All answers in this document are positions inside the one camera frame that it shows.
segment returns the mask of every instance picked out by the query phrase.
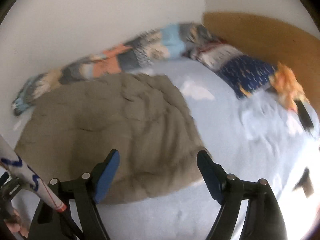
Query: orange stuffed toy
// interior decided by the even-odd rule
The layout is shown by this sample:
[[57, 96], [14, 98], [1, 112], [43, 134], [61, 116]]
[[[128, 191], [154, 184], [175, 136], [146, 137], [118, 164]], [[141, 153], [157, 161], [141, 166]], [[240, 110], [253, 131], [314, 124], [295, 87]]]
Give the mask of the orange stuffed toy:
[[279, 95], [280, 104], [287, 110], [298, 112], [294, 100], [307, 101], [302, 86], [296, 80], [293, 71], [278, 62], [278, 71], [270, 76], [270, 83]]

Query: gray blanket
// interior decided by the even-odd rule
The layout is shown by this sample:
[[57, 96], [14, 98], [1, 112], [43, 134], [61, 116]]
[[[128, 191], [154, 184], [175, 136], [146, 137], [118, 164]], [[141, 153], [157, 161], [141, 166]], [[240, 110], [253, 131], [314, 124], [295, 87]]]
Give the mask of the gray blanket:
[[15, 151], [48, 182], [75, 179], [117, 149], [120, 166], [106, 202], [127, 203], [199, 180], [202, 145], [167, 76], [119, 73], [39, 98]]

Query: mattress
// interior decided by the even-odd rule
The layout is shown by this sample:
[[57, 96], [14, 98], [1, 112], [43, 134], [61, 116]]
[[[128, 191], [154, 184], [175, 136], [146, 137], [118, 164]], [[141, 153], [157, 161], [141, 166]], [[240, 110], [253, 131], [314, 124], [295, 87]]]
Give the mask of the mattress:
[[[227, 173], [249, 181], [265, 178], [278, 200], [290, 196], [288, 192], [310, 160], [310, 149], [316, 149], [320, 125], [309, 104], [305, 106], [315, 126], [312, 133], [303, 130], [296, 114], [278, 104], [275, 94], [259, 91], [251, 98], [239, 100], [222, 79], [199, 62], [159, 62], [138, 72], [165, 74], [180, 89], [204, 146]], [[28, 203], [31, 217], [38, 199], [22, 192], [16, 201], [21, 200]], [[79, 223], [73, 202], [71, 207]], [[163, 197], [98, 205], [106, 230], [114, 240], [205, 239], [219, 209], [203, 180]], [[233, 239], [239, 238], [245, 211], [243, 201]]]

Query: wooden panel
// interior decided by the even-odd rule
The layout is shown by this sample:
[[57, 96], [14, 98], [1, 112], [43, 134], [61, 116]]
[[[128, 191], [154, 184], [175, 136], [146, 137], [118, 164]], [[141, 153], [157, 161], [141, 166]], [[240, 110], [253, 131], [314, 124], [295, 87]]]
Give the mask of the wooden panel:
[[320, 116], [319, 39], [287, 23], [245, 13], [206, 13], [204, 25], [252, 57], [290, 67]]

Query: patterned pillow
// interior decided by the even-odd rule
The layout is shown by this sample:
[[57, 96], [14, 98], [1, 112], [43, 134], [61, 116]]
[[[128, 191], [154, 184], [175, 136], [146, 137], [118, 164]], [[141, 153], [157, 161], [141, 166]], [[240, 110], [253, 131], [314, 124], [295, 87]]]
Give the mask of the patterned pillow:
[[196, 23], [171, 24], [145, 32], [102, 53], [30, 77], [12, 103], [14, 114], [22, 114], [35, 104], [37, 98], [61, 85], [138, 69], [158, 60], [176, 59], [192, 48], [217, 39], [203, 25]]
[[249, 97], [258, 89], [268, 88], [269, 76], [276, 71], [273, 65], [244, 55], [224, 41], [195, 48], [189, 56], [214, 71], [232, 87], [238, 98]]

